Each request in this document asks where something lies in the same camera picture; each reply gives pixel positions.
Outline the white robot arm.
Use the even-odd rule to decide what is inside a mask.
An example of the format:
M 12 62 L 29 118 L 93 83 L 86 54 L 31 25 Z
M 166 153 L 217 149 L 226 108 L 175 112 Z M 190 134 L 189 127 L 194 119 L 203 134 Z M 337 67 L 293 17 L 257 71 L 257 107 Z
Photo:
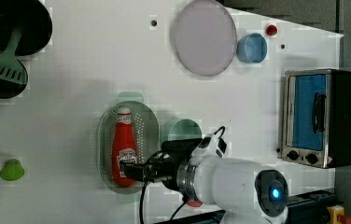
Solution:
M 226 144 L 212 137 L 165 141 L 146 162 L 119 164 L 135 181 L 161 182 L 185 201 L 215 205 L 220 224 L 286 224 L 288 183 L 273 167 L 227 158 Z

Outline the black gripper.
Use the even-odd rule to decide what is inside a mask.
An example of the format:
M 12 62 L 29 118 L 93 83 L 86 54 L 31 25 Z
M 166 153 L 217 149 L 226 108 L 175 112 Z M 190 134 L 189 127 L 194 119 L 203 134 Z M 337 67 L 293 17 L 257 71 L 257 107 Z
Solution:
M 177 172 L 191 158 L 192 151 L 200 145 L 202 138 L 164 141 L 159 156 L 149 159 L 147 171 L 144 165 L 122 164 L 120 170 L 127 178 L 135 181 L 162 182 L 171 190 L 179 190 Z

